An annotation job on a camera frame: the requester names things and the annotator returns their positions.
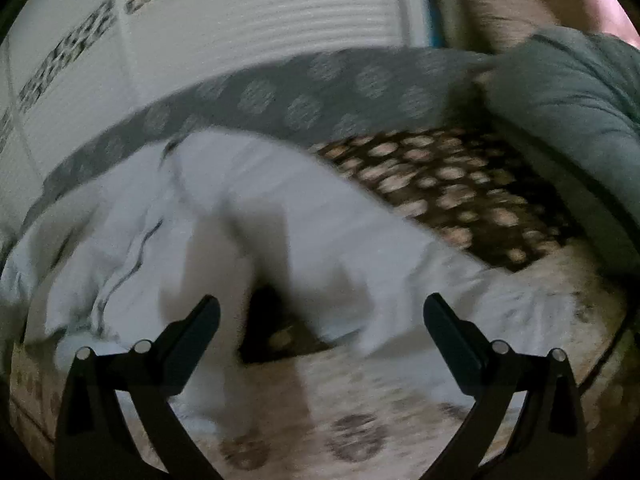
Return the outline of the light blue puffer jacket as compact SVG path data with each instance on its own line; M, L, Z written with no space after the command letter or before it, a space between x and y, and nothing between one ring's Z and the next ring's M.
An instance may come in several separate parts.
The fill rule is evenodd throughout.
M172 403L225 437L254 425L236 349L258 278L330 344L435 400L459 400L423 325L428 295L524 353L564 344L575 300L486 266L329 165L264 136L207 129L142 148L49 206L1 272L1 344L74 351L154 339L205 295L221 323Z

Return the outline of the brown floral blanket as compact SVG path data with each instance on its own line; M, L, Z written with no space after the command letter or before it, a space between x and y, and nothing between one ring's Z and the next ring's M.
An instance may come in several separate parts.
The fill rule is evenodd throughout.
M574 301L510 275L528 260L524 200L493 205L486 162L455 136L363 136L323 145L319 158L257 134L243 142L233 214L264 271L243 362L341 341L378 360L424 358L433 292L518 351L565 340Z

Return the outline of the teal green quilt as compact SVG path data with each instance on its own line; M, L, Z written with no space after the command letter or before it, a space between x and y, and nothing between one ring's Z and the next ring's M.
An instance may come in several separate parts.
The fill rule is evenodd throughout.
M638 283L638 49L556 26L467 56L508 142L562 196L611 281Z

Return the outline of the grey patterned headboard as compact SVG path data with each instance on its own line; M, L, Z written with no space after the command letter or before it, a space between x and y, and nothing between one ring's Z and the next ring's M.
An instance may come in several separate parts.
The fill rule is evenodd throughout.
M208 78L153 102L68 155L44 180L43 211L145 145L210 127L308 146L458 122L494 59L456 49L357 48L301 54Z

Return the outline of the beige fluffy blanket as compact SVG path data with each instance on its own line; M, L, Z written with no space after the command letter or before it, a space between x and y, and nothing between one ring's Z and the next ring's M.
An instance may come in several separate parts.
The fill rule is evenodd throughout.
M539 29L586 30L584 0L440 0L449 43L464 50L500 53Z

